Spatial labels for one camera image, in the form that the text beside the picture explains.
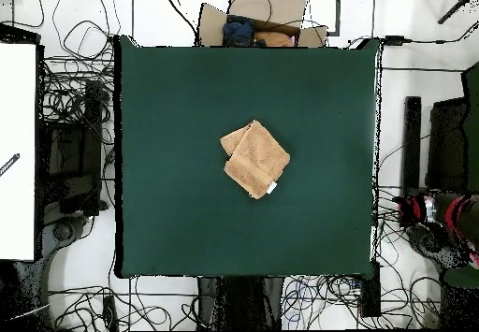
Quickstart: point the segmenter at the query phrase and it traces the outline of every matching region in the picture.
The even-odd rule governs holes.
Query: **green tabletop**
[[[353,51],[120,43],[124,277],[370,274],[376,41]],[[220,145],[253,119],[291,155],[260,200],[225,174]]]

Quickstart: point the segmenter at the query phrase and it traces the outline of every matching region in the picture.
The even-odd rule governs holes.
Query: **black power strip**
[[[421,97],[408,96],[404,101],[403,142],[401,195],[416,195],[421,158]]]
[[[381,316],[380,265],[376,261],[371,262],[374,266],[374,275],[372,279],[365,279],[361,283],[361,297],[359,299],[359,314],[361,317]]]

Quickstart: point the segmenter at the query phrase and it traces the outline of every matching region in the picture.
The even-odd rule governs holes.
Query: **white whiteboard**
[[[36,46],[0,43],[0,259],[33,260]]]

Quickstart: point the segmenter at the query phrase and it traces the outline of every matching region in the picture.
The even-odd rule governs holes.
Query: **tan towel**
[[[261,39],[266,42],[267,47],[293,47],[291,38],[281,32],[256,32],[254,40]]]
[[[220,142],[231,156],[225,173],[255,199],[267,192],[289,163],[289,154],[258,121],[222,137]]]

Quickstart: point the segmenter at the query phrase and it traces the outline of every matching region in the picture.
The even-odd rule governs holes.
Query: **white label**
[[[274,188],[276,188],[276,185],[278,185],[275,181],[273,181],[272,183],[269,184],[269,187],[268,187],[268,190],[266,191],[266,193],[269,195]]]

